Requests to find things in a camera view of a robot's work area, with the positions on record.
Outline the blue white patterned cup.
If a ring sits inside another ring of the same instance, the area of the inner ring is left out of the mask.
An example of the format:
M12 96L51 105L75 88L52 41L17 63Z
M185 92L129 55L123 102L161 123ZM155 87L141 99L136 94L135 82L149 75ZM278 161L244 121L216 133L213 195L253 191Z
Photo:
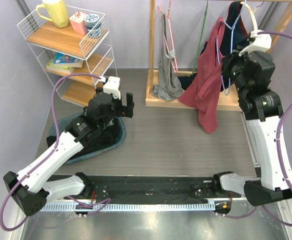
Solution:
M101 23L99 21L100 16L94 13L86 15L84 18L84 24L91 38L98 38L102 35Z

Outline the blue cover book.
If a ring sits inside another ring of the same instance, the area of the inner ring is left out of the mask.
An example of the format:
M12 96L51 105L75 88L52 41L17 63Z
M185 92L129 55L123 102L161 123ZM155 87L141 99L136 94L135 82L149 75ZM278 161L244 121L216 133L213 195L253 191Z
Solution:
M83 66L82 59L66 55L60 52L56 54L54 63L57 64L58 67L81 68Z

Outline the navy tank top red trim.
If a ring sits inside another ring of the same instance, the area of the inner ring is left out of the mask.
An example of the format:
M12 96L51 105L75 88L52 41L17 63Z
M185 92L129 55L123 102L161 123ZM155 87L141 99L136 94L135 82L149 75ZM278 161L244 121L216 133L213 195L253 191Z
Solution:
M241 12L243 5L240 4L239 2L232 2L229 7L228 7L228 14L227 14L227 19L226 23L232 27L233 24L235 23L239 13ZM231 53L230 47L231 47L231 29L228 27L225 27L224 30L224 35L222 38L222 42L220 45L220 52L221 54L225 57L228 56ZM238 21L236 22L234 31L233 31L233 42L232 42L232 49L238 49L239 47L246 47L248 46L248 32L244 26L244 23L242 21L242 18L239 17ZM183 90L186 90L193 80L196 77L196 73L193 73L190 76L180 76L178 77L181 87Z

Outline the teal plastic laundry basin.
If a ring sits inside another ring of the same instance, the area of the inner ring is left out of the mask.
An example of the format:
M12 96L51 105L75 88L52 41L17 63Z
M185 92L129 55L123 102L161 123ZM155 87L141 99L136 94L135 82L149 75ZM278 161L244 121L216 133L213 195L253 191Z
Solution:
M76 113L71 116L62 118L57 121L59 132L63 132L72 119L80 116L81 113ZM126 128L122 118L114 118L107 128L104 130L103 135L96 140L94 146L84 148L82 151L73 155L65 164L74 164L84 161L86 159L95 157L107 151L117 148L126 137ZM49 130L49 135L46 138L47 147L50 147L56 141L56 128L55 124Z

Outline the pink hanger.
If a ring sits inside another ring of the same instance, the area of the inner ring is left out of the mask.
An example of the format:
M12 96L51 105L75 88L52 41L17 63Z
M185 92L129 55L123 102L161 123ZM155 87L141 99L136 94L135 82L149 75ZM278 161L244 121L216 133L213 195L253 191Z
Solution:
M174 36L171 25L171 5L172 0L169 0L167 12L164 12L161 5L158 5L159 10L159 18L160 20L164 17L163 25L164 25L164 44L166 47L166 52L170 57L170 63L173 71L176 73L178 71L178 60L177 54L175 50Z

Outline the wooden clothes rack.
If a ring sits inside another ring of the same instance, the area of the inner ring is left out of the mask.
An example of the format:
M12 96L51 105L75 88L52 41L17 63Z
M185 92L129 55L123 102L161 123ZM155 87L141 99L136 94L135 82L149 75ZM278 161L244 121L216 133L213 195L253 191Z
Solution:
M158 70L154 69L154 45L155 45L155 7L156 2L151 0L150 2L150 38L149 38L149 65L147 76L147 87L145 95L145 105L147 107L165 107L165 108L179 108L187 109L188 106L180 103L177 99L173 101L165 101L159 99L151 94L153 85L158 83ZM287 1L288 5L281 15L274 30L276 32L283 32L288 23L292 20L292 0ZM218 100L217 109L219 111L232 111L240 112L241 109L238 104L237 92L234 86L230 88L230 94L225 96L220 95Z

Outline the green cover book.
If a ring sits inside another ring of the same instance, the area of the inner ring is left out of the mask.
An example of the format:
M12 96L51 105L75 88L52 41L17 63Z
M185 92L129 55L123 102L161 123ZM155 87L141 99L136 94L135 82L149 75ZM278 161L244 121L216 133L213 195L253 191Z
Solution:
M74 71L74 67L60 67L55 64L54 59L50 59L45 68L50 71L61 72L65 74L71 74Z

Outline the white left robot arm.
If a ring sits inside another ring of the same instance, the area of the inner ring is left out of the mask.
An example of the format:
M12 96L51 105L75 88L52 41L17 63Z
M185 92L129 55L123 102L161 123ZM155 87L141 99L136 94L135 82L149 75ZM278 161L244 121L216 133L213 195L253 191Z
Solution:
M27 217L38 213L48 202L68 196L86 200L92 195L93 183L82 172L61 180L49 178L72 156L93 146L114 118L132 118L135 103L130 92L126 103L123 105L121 98L104 90L96 93L40 157L17 173L9 171L4 175L7 190Z

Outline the grey tank top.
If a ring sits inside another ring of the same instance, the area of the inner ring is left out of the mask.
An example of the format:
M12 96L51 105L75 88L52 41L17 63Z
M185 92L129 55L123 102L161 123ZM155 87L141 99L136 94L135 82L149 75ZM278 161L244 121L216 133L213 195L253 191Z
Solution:
M167 37L166 16L160 13L161 47L158 62L158 84L152 86L151 94L165 101L174 101L183 94L180 80L173 70L171 60L176 56L174 50L168 51L165 39Z

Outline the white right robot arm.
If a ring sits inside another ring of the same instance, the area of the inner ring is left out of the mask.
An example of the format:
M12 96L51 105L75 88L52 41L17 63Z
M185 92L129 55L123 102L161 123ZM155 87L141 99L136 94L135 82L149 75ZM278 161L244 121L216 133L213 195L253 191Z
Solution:
M280 96L269 88L275 68L272 56L261 47L241 47L222 60L222 76L233 81L239 107L255 139L261 176L217 173L211 186L216 197L232 191L245 196L252 206L292 199L292 170L284 140L280 141L281 158L277 152L278 124L284 111Z

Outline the cream white hanger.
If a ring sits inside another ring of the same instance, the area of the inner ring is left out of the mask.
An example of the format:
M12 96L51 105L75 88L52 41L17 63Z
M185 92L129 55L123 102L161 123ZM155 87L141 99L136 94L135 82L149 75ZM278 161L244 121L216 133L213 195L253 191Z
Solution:
M240 2L241 5L245 6L250 14L250 18L251 18L251 21L252 21L252 24L253 24L253 32L256 34L258 32L258 24L257 24L257 20L256 20L256 17L255 17L255 12L252 10L252 8L247 4L245 3L244 1L241 1Z

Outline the green hanger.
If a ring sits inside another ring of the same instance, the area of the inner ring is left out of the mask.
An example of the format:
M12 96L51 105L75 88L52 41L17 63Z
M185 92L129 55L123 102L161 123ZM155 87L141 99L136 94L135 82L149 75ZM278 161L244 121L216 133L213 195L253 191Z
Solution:
M201 32L200 32L199 42L198 42L197 51L196 51L196 55L195 55L195 60L193 62L193 67L192 67L192 71L191 71L192 74L195 73L196 67L197 67L197 64L198 64L198 57L200 55L200 47L201 47L202 40L203 40L208 8L209 8L209 1L206 0L205 10L204 10L203 19L202 19L202 25L201 25Z

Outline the yellow mug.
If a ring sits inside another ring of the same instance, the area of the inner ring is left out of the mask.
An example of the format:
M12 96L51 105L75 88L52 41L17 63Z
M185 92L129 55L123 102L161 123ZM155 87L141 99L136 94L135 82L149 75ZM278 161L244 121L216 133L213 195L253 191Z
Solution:
M41 8L47 11L49 17L43 16L39 12ZM58 28L65 28L70 23L67 5L64 0L43 0L42 4L37 5L35 10L41 18L52 22Z

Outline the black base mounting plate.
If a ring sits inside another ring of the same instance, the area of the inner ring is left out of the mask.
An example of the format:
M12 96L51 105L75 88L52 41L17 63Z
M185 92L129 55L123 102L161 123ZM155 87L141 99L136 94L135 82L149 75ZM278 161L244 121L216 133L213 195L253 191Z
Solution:
M212 177L193 176L101 176L88 177L92 189L88 195L71 196L112 204L172 205L202 204L209 199L238 198L238 193L218 190Z

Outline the pink small box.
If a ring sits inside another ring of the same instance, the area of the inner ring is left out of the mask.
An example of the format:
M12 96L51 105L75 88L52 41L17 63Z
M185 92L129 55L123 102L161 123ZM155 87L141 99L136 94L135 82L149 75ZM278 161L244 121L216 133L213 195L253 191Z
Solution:
M70 18L70 24L73 28L73 30L76 33L79 33L81 35L87 34L87 28L85 25L85 17L87 16L86 13L81 11L76 11Z

